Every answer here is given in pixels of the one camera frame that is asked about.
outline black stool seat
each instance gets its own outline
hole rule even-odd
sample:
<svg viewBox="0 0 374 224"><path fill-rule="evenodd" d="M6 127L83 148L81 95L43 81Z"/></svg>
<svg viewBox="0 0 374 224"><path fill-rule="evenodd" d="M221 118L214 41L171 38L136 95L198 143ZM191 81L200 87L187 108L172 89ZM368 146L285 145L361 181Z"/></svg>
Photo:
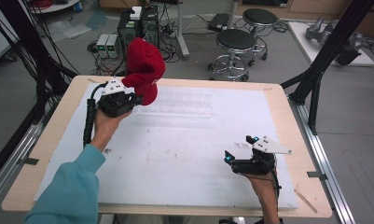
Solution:
<svg viewBox="0 0 374 224"><path fill-rule="evenodd" d="M261 8L245 10L242 19L250 25L272 25L277 21L273 13Z"/></svg>
<svg viewBox="0 0 374 224"><path fill-rule="evenodd" d="M247 50L254 47L256 41L252 35L242 30L229 29L216 36L219 45L227 49Z"/></svg>

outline table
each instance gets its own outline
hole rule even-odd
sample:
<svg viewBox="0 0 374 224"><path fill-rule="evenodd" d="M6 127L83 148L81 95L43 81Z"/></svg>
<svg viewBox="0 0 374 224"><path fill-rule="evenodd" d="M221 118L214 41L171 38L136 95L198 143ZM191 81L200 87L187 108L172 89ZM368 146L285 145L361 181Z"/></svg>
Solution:
<svg viewBox="0 0 374 224"><path fill-rule="evenodd" d="M46 171L48 160L59 144L66 126L76 110L85 89L90 83L103 83L111 77L75 77L56 111L42 133L30 158L39 159L37 165L24 165L2 203L7 211L29 211L34 205L34 196ZM161 86L201 87L263 91L276 127L280 143L293 150L292 157L285 157L289 174L298 197L299 208L282 210L281 217L330 217L326 194L318 178L309 178L307 172L314 171L312 160L299 131L284 91L280 85L266 83L221 82L184 79L161 79ZM151 214L178 216L230 216L258 217L260 210L224 207L193 206L149 206L128 204L100 204L101 213Z"/></svg>

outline stool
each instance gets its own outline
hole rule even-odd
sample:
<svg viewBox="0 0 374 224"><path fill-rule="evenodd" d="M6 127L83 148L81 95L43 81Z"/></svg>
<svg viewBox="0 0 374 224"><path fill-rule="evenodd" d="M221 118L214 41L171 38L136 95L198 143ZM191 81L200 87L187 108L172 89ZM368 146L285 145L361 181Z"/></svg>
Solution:
<svg viewBox="0 0 374 224"><path fill-rule="evenodd" d="M265 53L261 57L262 60L266 60L268 57L268 45L261 37L257 36L257 32L261 28L271 27L275 22L277 22L277 17L265 9L250 8L244 11L242 14L242 19L245 21L245 23L253 26L253 30L251 30L250 34L253 35L256 46L253 58L250 60L250 62L248 62L249 66L253 66L257 52L265 50ZM258 40L263 42L264 45L258 45Z"/></svg>
<svg viewBox="0 0 374 224"><path fill-rule="evenodd" d="M249 78L247 66L236 54L254 51L256 45L254 37L243 30L229 29L221 31L216 36L216 44L221 49L227 50L229 54L221 55L209 64L209 69L213 70L210 80L215 80L214 75L221 75L233 81L238 77L246 81Z"/></svg>

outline teal sleeve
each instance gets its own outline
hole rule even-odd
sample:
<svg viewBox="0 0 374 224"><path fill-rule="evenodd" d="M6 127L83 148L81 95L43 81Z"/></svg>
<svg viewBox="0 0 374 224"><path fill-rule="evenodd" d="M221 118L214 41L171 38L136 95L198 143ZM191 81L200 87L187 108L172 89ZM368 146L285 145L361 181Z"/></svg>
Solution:
<svg viewBox="0 0 374 224"><path fill-rule="evenodd" d="M24 223L97 223L99 180L96 172L104 162L103 153L87 144L74 162L59 167Z"/></svg>

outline floor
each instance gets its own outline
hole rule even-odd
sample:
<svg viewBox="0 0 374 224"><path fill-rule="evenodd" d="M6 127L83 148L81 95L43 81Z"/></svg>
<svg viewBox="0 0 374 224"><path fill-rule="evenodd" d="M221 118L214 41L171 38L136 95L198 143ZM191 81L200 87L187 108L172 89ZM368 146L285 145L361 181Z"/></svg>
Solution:
<svg viewBox="0 0 374 224"><path fill-rule="evenodd" d="M67 57L80 74L91 74L95 69L94 58L87 51L87 45L97 40L100 34L112 34L117 30L118 14L115 12L99 13L92 0L86 0L84 10L80 13L72 9L48 14L48 23L69 21L72 25L89 24L91 31L75 38L64 38L56 41L57 47ZM226 5L210 8L210 13L226 12ZM193 7L186 6L184 38L190 56L187 60L166 63L167 78L186 78L207 80L211 74L208 64L223 53L215 44L215 35L195 35L211 33L206 22L191 13ZM266 61L256 60L249 68L249 82L283 83L304 72L309 61L303 54L297 40L290 31L285 33L271 32L263 37L269 44L269 55ZM47 38L43 42L54 55ZM374 55L365 50L374 61ZM251 55L243 55L248 61ZM291 93L296 86L285 89ZM21 124L35 103L35 82L29 77L20 61L0 60L0 151L11 135ZM322 80L320 101L317 116L317 132L326 150L330 164L339 182L347 204L353 214L355 223L374 223L374 66L329 66ZM0 223L21 223L24 213L7 212L1 209L1 202L12 180L0 195ZM177 223L179 218L171 217ZM247 218L247 223L256 219ZM340 223L334 214L331 218L286 218L285 223Z"/></svg>

